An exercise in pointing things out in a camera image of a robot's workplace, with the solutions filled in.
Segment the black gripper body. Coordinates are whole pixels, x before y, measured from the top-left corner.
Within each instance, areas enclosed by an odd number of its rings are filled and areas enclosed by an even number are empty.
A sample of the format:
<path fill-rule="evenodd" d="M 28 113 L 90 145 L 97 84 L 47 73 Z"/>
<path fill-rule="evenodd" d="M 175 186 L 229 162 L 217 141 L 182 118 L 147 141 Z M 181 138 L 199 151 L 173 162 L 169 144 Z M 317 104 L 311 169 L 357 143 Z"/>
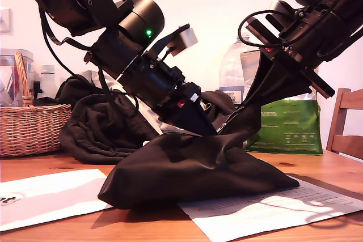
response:
<path fill-rule="evenodd" d="M 354 4 L 321 1 L 293 9 L 279 1 L 276 8 L 264 13 L 279 31 L 278 36 L 259 22 L 255 13 L 246 17 L 246 28 L 261 41 L 260 52 L 281 63 L 284 74 L 303 81 L 324 97 L 333 96 L 335 91 L 314 70 L 354 43 Z"/>
<path fill-rule="evenodd" d="M 148 105 L 161 120 L 202 115 L 201 88 L 185 82 L 185 76 L 176 66 L 144 54 L 136 57 L 118 80 L 128 93 Z"/>

